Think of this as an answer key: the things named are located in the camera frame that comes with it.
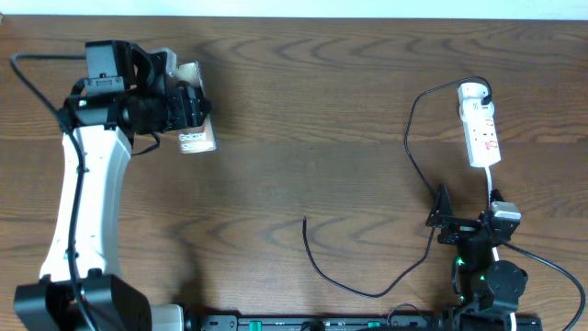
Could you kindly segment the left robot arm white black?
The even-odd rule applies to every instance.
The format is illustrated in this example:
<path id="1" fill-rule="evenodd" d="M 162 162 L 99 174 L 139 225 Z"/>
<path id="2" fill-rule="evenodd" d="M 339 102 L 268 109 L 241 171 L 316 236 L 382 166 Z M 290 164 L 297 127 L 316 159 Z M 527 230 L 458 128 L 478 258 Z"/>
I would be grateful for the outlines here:
<path id="1" fill-rule="evenodd" d="M 138 135 L 173 131 L 182 154 L 215 149 L 198 62 L 167 48 L 91 41 L 87 74 L 51 113 L 62 131 L 64 176 L 56 228 L 36 283 L 17 287 L 29 330 L 195 330 L 178 304 L 151 304 L 121 276 L 119 208 Z"/>

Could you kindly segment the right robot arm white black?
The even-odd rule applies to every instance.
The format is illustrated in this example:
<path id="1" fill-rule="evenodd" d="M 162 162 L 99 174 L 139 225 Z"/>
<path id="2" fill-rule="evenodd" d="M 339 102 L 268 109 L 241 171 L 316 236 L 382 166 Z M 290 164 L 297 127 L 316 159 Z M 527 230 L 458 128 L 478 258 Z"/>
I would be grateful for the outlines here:
<path id="1" fill-rule="evenodd" d="M 527 273 L 513 262 L 496 258 L 493 249 L 510 241 L 521 219 L 518 208 L 504 201 L 497 189 L 478 218 L 457 217 L 447 187 L 438 187 L 426 225 L 440 231 L 438 243 L 457 248 L 452 286 L 461 304 L 444 314 L 450 329 L 465 330 L 474 323 L 507 326 L 510 314 L 518 310 Z"/>

